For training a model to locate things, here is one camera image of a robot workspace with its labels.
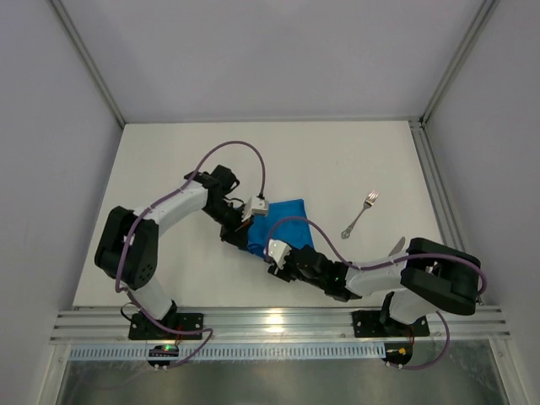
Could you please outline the silver fork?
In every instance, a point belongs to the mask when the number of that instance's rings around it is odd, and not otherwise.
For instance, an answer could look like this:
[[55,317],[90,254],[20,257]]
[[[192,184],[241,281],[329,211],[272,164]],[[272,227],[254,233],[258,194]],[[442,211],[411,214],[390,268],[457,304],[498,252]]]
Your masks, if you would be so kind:
[[341,233],[341,239],[342,240],[346,240],[350,237],[350,235],[352,234],[356,224],[358,223],[359,219],[361,218],[362,214],[373,207],[373,205],[375,204],[376,202],[376,199],[379,197],[379,193],[376,192],[376,191],[372,191],[370,192],[364,202],[363,202],[363,206],[361,208],[361,210],[359,211],[358,215],[354,218],[354,220],[348,225],[348,227],[346,229],[344,229]]

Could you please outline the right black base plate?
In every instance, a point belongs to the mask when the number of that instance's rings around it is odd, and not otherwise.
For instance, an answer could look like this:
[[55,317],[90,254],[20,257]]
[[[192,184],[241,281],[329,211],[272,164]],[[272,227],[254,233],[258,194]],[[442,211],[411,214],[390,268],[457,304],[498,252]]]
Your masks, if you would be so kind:
[[423,338],[430,335],[425,316],[413,324],[396,321],[383,310],[357,310],[351,316],[356,338]]

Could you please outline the left aluminium frame post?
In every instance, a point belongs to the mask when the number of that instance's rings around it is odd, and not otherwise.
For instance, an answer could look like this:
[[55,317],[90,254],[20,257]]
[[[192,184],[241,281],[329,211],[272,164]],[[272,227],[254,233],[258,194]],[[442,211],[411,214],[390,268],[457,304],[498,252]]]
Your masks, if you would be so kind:
[[78,29],[73,22],[73,19],[64,2],[61,0],[47,0],[46,3],[51,8],[57,22],[66,34],[80,62],[83,64],[84,69],[88,73],[93,85],[100,94],[102,101],[105,103],[105,106],[114,117],[118,127],[124,129],[127,124],[126,119],[124,118],[120,107],[116,103],[115,98],[111,93],[105,79],[103,78],[88,47],[84,43],[83,37],[78,32]]

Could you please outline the blue satin napkin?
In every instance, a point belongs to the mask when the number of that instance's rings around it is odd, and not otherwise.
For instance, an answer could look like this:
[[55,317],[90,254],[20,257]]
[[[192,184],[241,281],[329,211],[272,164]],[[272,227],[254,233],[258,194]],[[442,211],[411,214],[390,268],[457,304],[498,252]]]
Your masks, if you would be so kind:
[[[247,234],[247,251],[264,258],[269,231],[277,222],[288,217],[307,218],[303,199],[270,203],[266,216],[254,216]],[[310,226],[299,219],[279,225],[273,232],[272,238],[282,240],[297,249],[314,246]]]

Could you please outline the right aluminium side rail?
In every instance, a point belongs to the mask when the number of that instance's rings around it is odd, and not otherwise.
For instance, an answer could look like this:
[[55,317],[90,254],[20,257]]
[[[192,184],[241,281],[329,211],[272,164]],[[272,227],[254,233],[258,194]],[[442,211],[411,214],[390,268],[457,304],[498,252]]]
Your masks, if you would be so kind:
[[445,245],[459,251],[468,252],[467,245],[456,220],[456,215],[451,206],[451,200],[446,190],[442,172],[440,171],[428,137],[427,127],[419,118],[409,121],[408,125],[434,210],[440,238]]

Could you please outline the right aluminium frame post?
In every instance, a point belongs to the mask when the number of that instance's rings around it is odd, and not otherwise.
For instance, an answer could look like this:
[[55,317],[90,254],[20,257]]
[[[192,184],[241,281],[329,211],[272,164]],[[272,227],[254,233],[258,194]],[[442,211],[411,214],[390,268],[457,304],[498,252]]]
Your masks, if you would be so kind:
[[449,88],[455,81],[457,75],[462,70],[468,56],[476,45],[480,35],[483,33],[486,25],[491,19],[494,11],[498,7],[498,0],[483,0],[472,21],[467,27],[462,39],[460,40],[456,50],[454,51],[451,60],[443,72],[443,75],[435,87],[433,94],[429,98],[429,102],[424,109],[424,113],[419,118],[422,127],[425,127],[429,120],[436,112],[440,102],[446,96]]

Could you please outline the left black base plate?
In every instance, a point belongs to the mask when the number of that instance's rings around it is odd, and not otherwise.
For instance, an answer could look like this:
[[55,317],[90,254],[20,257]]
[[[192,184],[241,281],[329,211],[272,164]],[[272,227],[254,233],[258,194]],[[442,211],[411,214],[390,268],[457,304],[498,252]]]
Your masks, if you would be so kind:
[[128,339],[143,340],[196,340],[203,338],[202,313],[171,313],[159,323],[168,329],[180,332],[189,332],[187,335],[170,333],[154,325],[144,314],[138,312],[132,316]]

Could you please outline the left controller board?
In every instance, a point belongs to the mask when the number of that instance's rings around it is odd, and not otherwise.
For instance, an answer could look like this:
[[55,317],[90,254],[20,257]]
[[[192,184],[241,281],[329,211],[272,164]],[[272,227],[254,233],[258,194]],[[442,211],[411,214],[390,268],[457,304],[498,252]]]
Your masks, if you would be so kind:
[[148,349],[146,360],[154,371],[169,370],[179,359],[179,348],[173,344],[160,344]]

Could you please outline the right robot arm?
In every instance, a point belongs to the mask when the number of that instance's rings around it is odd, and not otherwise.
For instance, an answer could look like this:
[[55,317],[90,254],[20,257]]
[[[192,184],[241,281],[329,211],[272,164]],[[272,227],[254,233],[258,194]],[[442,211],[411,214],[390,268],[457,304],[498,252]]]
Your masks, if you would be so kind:
[[270,240],[264,253],[273,276],[310,284],[340,302],[385,293],[380,309],[353,312],[357,338],[427,337],[427,315],[471,316],[486,287],[476,257],[424,238],[367,263],[334,262],[311,246],[298,249],[281,240]]

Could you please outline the controller board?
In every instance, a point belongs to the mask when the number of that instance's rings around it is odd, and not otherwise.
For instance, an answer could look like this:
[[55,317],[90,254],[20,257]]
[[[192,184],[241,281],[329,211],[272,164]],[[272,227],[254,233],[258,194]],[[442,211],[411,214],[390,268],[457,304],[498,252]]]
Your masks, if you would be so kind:
[[146,360],[154,371],[169,370],[179,359],[179,348],[173,344],[160,344],[148,349]]
[[401,343],[386,343],[384,345],[384,356],[382,358],[385,366],[395,366],[403,368],[413,357],[413,347]]

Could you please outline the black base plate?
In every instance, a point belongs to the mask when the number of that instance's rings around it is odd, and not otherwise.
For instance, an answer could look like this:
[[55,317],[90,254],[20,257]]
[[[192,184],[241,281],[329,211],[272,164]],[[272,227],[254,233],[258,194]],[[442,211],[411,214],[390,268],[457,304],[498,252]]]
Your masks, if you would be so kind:
[[383,310],[357,310],[351,316],[356,338],[423,338],[430,335],[425,316],[413,324],[396,321]]
[[180,332],[189,332],[187,335],[170,333],[154,325],[144,314],[138,312],[132,316],[128,339],[143,340],[196,340],[203,338],[202,313],[171,313],[159,323],[168,329]]

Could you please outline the aluminium frame post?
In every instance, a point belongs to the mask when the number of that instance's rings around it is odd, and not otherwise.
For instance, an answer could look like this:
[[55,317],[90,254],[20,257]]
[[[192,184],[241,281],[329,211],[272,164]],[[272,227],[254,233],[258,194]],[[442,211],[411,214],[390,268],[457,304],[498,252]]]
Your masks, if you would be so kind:
[[105,79],[103,78],[88,47],[84,43],[83,37],[78,32],[78,29],[73,22],[73,19],[64,2],[61,0],[47,0],[46,3],[51,8],[57,22],[66,34],[80,62],[83,64],[84,69],[88,73],[93,85],[100,94],[102,101],[105,103],[105,106],[114,117],[118,127],[124,129],[127,124],[126,119],[124,118],[120,107],[116,103],[115,98],[111,93]]
[[468,56],[476,45],[480,35],[483,33],[486,25],[491,19],[494,11],[498,7],[498,0],[483,0],[472,21],[467,27],[462,39],[460,40],[456,50],[454,51],[451,60],[443,72],[443,75],[435,87],[433,94],[429,98],[429,102],[424,109],[424,113],[419,118],[422,127],[425,127],[429,120],[436,112],[440,102],[446,96],[449,88],[455,81],[457,75],[462,70]]

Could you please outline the aluminium front rail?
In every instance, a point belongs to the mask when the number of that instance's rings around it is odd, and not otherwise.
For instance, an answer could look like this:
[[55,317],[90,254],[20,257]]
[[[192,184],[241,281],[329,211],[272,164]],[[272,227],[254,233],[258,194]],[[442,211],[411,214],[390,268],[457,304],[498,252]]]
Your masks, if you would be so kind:
[[[354,307],[320,308],[182,308],[202,313],[213,329],[213,343],[353,342]],[[510,329],[502,310],[480,306],[473,316],[445,318],[452,340],[508,339]],[[125,343],[128,323],[117,307],[82,307],[58,314],[50,343]]]

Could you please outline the silver table knife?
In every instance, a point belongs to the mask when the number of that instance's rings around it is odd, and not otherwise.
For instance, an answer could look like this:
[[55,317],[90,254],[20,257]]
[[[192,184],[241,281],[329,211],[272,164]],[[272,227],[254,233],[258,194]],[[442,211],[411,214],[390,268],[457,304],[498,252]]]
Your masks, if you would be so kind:
[[400,240],[395,244],[395,246],[391,249],[390,253],[388,254],[389,257],[392,257],[402,251],[406,243],[406,238],[401,237]]

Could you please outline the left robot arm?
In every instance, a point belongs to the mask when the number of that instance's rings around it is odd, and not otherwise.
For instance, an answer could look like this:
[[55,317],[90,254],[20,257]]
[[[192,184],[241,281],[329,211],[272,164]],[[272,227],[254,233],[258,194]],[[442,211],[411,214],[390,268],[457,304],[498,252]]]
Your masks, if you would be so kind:
[[220,225],[220,239],[242,251],[248,246],[251,219],[244,207],[236,208],[228,195],[240,184],[231,169],[219,165],[212,172],[198,172],[186,189],[151,209],[142,219],[140,210],[113,208],[97,245],[94,264],[125,288],[143,309],[141,332],[150,327],[180,329],[177,306],[154,276],[158,264],[159,238],[187,215],[203,211]]

